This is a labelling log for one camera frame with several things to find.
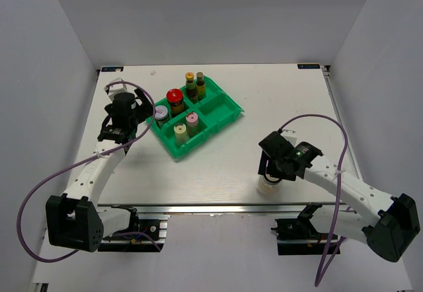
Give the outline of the glass jar white powder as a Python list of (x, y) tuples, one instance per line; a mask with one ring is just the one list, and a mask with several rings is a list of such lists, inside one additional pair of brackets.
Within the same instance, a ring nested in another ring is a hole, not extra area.
[(281, 180), (268, 180), (265, 176), (259, 176), (256, 188), (264, 195), (272, 195), (278, 193), (280, 184)]

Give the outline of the white-lid spice jar red label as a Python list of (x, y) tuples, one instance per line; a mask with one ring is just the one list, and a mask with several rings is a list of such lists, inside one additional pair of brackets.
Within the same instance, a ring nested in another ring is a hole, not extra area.
[(157, 127), (161, 129), (170, 120), (168, 108), (163, 105), (156, 106), (154, 119)]

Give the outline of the red-lid chili sauce jar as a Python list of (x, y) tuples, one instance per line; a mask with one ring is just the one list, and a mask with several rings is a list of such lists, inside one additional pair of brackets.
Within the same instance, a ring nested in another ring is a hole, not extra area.
[(172, 117), (175, 117), (184, 111), (184, 95), (180, 89), (169, 90), (166, 98), (170, 106)]

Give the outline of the cream-cap white spice shaker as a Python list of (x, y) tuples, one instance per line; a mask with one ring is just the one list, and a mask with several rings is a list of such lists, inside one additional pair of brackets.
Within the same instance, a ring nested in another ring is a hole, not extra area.
[(178, 123), (174, 126), (174, 136), (177, 147), (182, 146), (190, 139), (187, 127), (184, 123)]

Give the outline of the pink-cap brown spice shaker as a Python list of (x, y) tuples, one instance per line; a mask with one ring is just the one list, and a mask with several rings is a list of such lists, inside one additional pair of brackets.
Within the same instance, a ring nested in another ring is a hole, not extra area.
[(197, 113), (190, 112), (186, 115), (186, 127), (189, 137), (194, 137), (199, 132), (199, 117)]

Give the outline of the dark sauce bottle yellow cap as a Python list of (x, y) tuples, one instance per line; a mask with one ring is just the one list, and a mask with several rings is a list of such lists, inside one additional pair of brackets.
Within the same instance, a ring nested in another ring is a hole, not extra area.
[(185, 74), (185, 79), (186, 79), (186, 85), (185, 85), (186, 95), (189, 98), (190, 102), (195, 104), (198, 102), (198, 90), (197, 90), (193, 72), (187, 72)]

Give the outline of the small brown-cap sauce bottle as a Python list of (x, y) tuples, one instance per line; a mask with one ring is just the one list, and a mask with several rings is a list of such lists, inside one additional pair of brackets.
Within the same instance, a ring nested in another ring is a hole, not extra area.
[(198, 92), (198, 100), (203, 100), (206, 97), (206, 82), (204, 80), (204, 74), (197, 72), (196, 74), (196, 88)]

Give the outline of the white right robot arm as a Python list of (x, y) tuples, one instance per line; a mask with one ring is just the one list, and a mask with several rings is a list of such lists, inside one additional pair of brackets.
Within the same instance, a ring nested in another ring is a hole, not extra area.
[(410, 196), (392, 196), (340, 172), (320, 149), (304, 141), (293, 146), (277, 131), (259, 146), (259, 175), (280, 181), (306, 180), (331, 194), (339, 193), (341, 201), (353, 209), (338, 212), (335, 235), (362, 242), (382, 259), (397, 262), (420, 232), (416, 202)]

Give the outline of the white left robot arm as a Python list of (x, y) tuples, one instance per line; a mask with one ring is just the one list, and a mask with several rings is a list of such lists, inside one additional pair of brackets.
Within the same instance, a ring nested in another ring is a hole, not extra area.
[(139, 232), (136, 209), (117, 205), (100, 210), (98, 201), (115, 168), (136, 141), (138, 125), (153, 114), (152, 103), (139, 88), (133, 92), (121, 78), (105, 91), (111, 100), (93, 153), (78, 177), (62, 195), (46, 203), (49, 242), (74, 250), (94, 252), (106, 237), (119, 233), (134, 238)]

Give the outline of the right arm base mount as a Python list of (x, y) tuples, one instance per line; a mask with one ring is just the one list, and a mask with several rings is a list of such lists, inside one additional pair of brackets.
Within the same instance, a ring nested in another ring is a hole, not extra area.
[(319, 233), (311, 218), (322, 204), (308, 204), (296, 218), (276, 219), (271, 231), (276, 235), (279, 256), (322, 255), (328, 242), (328, 233)]

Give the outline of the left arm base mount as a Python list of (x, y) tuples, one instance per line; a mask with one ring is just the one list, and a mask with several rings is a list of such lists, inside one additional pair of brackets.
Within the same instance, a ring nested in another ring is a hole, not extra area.
[(160, 252), (167, 237), (167, 218), (115, 205), (98, 212), (103, 224), (99, 252)]

